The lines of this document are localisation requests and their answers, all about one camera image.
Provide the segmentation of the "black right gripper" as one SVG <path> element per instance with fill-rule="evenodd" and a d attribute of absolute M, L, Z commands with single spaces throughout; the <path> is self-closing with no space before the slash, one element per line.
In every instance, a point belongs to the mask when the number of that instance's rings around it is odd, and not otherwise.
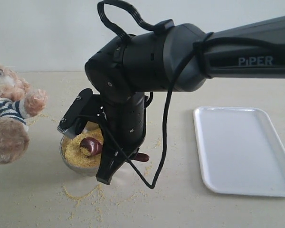
<path fill-rule="evenodd" d="M 136 158 L 145 138 L 144 101 L 143 92 L 135 93 L 123 104 L 102 98 L 106 127 L 129 160 Z M 122 154 L 104 147 L 96 174 L 97 181 L 110 185 L 113 175 L 124 163 L 125 157 Z"/>

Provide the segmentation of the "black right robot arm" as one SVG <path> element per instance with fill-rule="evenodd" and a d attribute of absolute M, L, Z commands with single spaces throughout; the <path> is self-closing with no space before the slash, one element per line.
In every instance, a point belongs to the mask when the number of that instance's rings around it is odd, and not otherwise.
<path fill-rule="evenodd" d="M 103 107 L 104 147 L 96 179 L 106 185 L 144 141 L 144 94 L 167 93 L 157 180 L 167 152 L 172 92 L 193 92 L 214 77 L 285 78 L 285 16 L 216 33 L 169 20 L 158 32 L 132 35 L 128 41 L 115 37 L 90 57 L 85 73 Z"/>

